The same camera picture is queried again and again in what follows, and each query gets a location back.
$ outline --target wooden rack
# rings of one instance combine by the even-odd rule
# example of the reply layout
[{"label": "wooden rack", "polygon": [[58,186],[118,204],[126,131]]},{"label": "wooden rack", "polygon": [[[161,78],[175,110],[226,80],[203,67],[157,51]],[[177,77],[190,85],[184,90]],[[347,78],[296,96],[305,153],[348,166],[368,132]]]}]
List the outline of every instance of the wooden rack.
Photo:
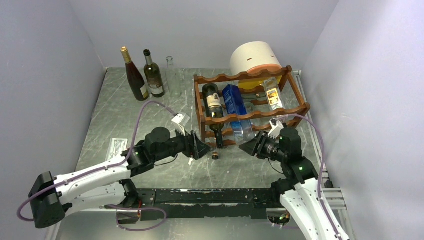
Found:
[{"label": "wooden rack", "polygon": [[[216,77],[206,78],[203,76],[194,75],[195,107],[196,107],[197,122],[199,125],[200,136],[202,141],[205,141],[206,138],[215,137],[213,131],[206,131],[206,126],[208,125],[231,123],[231,122],[239,121],[239,120],[252,120],[252,119],[260,119],[260,118],[276,117],[276,116],[282,116],[282,115],[288,115],[288,114],[298,114],[301,116],[305,116],[308,113],[311,106],[309,105],[309,103],[305,102],[304,98],[302,97],[299,91],[299,88],[292,77],[291,72],[292,72],[292,67],[286,66],[275,72],[270,72],[267,70],[262,70],[255,74],[240,72],[239,74],[235,76],[227,76],[225,74],[219,74]],[[203,95],[200,92],[201,90],[199,88],[200,84],[210,84],[210,83],[216,84],[216,83],[222,83],[222,82],[258,79],[258,78],[271,78],[271,77],[279,77],[279,76],[281,76],[281,80],[278,84],[280,91],[283,91],[283,88],[286,85],[286,82],[288,81],[299,103],[298,107],[291,108],[291,109],[278,108],[270,112],[262,112],[262,111],[256,110],[247,115],[230,114],[222,118],[212,118],[212,117],[205,116],[205,107],[202,105]],[[262,86],[257,86],[254,89],[249,89],[249,90],[240,88],[240,92],[242,95],[244,95],[244,94],[264,93],[265,91]],[[223,96],[222,90],[220,90],[218,94],[220,97],[222,97]],[[255,106],[268,104],[267,100],[254,99],[254,100],[251,100],[250,102]],[[294,119],[288,121],[287,125],[291,127],[297,127],[299,123],[301,122],[301,120],[302,119],[300,117],[295,117]],[[265,125],[260,125],[260,126],[253,125],[252,129],[254,132],[258,132],[262,130],[270,130],[271,125],[269,123]],[[231,128],[226,128],[222,130],[222,136],[224,137],[230,136],[232,134],[233,134],[233,130]],[[233,140],[229,140],[229,139],[224,140],[224,146],[230,146],[235,144],[236,142]]]}]

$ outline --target white cylinder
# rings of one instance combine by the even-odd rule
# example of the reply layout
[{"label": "white cylinder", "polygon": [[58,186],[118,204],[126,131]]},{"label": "white cylinder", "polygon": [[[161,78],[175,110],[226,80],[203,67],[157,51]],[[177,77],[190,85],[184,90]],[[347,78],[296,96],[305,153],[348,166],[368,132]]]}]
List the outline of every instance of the white cylinder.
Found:
[{"label": "white cylinder", "polygon": [[254,74],[261,70],[275,72],[281,69],[280,62],[268,43],[253,41],[239,46],[231,56],[229,66],[232,75],[240,72]]}]

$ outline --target bottle label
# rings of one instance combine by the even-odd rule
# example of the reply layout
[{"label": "bottle label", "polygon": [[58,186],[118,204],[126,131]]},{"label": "bottle label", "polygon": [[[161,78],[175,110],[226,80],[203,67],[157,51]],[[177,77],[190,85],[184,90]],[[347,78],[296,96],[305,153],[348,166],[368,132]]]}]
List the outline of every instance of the bottle label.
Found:
[{"label": "bottle label", "polygon": [[266,96],[268,97],[269,105],[283,105],[280,100],[280,96],[278,95],[278,91],[276,88],[266,91]]},{"label": "bottle label", "polygon": [[214,93],[213,95],[210,95],[206,97],[207,105],[208,107],[221,107],[221,100],[218,93]]},{"label": "bottle label", "polygon": [[148,98],[149,97],[149,92],[147,91],[147,87],[146,84],[144,84],[141,88],[140,88],[141,94],[143,94],[143,98]]},{"label": "bottle label", "polygon": [[150,92],[154,95],[158,95],[164,92],[162,87],[162,81],[158,77],[147,78],[148,86],[150,87]]}]

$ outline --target dark wine bottle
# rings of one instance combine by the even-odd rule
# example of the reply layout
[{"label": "dark wine bottle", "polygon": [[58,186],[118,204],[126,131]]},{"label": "dark wine bottle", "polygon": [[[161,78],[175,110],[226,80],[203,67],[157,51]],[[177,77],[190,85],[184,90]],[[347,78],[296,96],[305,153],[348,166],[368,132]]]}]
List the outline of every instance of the dark wine bottle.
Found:
[{"label": "dark wine bottle", "polygon": [[[218,95],[218,86],[214,83],[209,83],[201,88],[203,95],[204,108],[206,116],[214,119],[224,117],[223,106],[221,105],[220,96]],[[224,123],[209,125],[209,128],[215,134],[216,146],[221,149],[224,146],[224,140],[221,130],[224,128]]]},{"label": "dark wine bottle", "polygon": [[160,98],[165,94],[161,70],[159,69],[159,66],[153,62],[152,56],[148,49],[144,50],[143,53],[146,58],[144,74],[146,75],[147,84],[150,87],[151,95],[155,98]]},{"label": "dark wine bottle", "polygon": [[142,74],[137,69],[134,62],[131,60],[130,54],[126,46],[121,47],[120,52],[122,53],[123,60],[125,61],[126,77],[128,78],[129,86],[131,87],[132,93],[135,99],[138,101],[144,101],[149,98],[149,92],[143,79]]}]

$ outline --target table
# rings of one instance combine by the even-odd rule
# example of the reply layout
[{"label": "table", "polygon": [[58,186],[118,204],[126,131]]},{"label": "table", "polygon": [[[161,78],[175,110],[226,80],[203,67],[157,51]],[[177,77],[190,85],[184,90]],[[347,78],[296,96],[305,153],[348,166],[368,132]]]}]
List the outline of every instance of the table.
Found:
[{"label": "table", "polygon": [[[187,123],[186,129],[199,133],[194,106],[193,75],[214,77],[221,73],[231,75],[231,72],[229,69],[198,68],[180,68],[177,69],[177,72],[184,83],[181,97],[172,98],[169,94],[165,94],[161,98],[150,96],[150,99],[166,104],[177,113],[188,114],[190,121]],[[286,108],[298,106],[293,90],[288,83],[282,91],[282,96]],[[128,139],[129,147],[135,121],[143,103],[134,98],[127,81],[125,68],[111,67],[107,70],[76,166],[77,171],[104,162],[111,138]],[[171,124],[171,119],[172,116],[169,112],[161,106],[156,104],[147,106],[137,131],[136,143],[144,139],[146,134],[156,127],[165,127],[171,131],[171,137],[174,136],[175,129]],[[313,136],[307,122],[302,121],[297,130],[302,138],[303,155],[318,170],[317,151],[314,148]],[[189,159],[180,154],[172,164],[156,166],[146,173],[133,177],[132,180],[137,188],[220,189],[269,188],[272,182],[284,178],[282,174],[271,168],[268,161],[249,156],[239,150],[237,146],[220,149],[219,155],[219,160],[213,160],[209,153],[204,158],[189,164]],[[276,169],[281,170],[278,162],[273,162],[273,165]]]}]

